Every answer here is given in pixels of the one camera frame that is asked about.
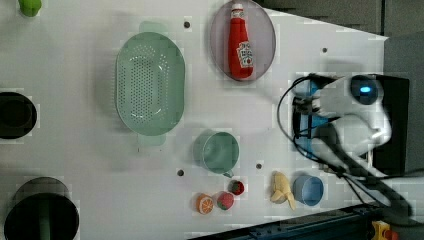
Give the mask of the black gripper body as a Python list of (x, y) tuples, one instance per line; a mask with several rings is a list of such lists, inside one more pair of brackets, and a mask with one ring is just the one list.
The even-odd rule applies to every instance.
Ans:
[(312, 97), (294, 97), (292, 100), (292, 106), (295, 113), (303, 115), (317, 115), (320, 111), (320, 107), (316, 104)]

